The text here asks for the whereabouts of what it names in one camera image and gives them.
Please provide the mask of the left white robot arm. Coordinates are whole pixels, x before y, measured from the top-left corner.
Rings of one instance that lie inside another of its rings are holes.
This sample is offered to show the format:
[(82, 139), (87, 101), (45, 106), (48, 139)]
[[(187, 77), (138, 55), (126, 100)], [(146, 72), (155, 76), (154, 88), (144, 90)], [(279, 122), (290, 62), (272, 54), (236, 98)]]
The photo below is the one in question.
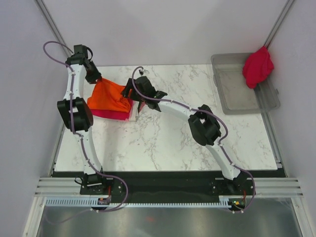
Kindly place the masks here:
[(85, 175), (94, 175), (102, 170), (92, 138), (93, 114), (83, 98), (84, 83), (95, 84), (101, 79), (92, 61), (92, 50), (82, 44), (74, 46), (73, 54), (67, 58), (68, 83), (63, 100), (57, 102), (57, 109), (64, 125), (75, 136), (83, 160)]

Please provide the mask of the orange t shirt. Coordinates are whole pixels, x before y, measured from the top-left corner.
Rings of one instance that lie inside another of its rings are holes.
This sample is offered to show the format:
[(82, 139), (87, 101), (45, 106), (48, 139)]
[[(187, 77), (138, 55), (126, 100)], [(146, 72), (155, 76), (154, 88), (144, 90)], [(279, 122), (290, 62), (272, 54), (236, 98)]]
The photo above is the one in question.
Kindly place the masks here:
[(92, 95), (87, 100), (91, 110), (109, 110), (128, 113), (131, 110), (129, 100), (122, 95), (124, 86), (108, 79), (101, 78), (97, 81)]

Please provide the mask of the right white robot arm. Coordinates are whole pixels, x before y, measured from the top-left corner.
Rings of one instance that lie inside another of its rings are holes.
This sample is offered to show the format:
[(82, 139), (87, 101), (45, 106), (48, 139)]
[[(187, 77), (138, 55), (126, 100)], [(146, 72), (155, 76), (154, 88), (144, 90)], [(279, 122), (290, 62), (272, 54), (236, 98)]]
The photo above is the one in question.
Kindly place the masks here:
[(138, 102), (137, 111), (146, 105), (152, 110), (173, 115), (188, 123), (193, 139), (206, 147), (218, 163), (226, 182), (227, 191), (238, 194), (244, 188), (241, 169), (237, 168), (228, 152), (224, 150), (220, 131), (222, 121), (215, 116), (211, 109), (203, 104), (197, 109), (182, 102), (177, 102), (167, 93), (155, 90), (146, 76), (137, 79), (129, 78), (122, 91), (125, 98)]

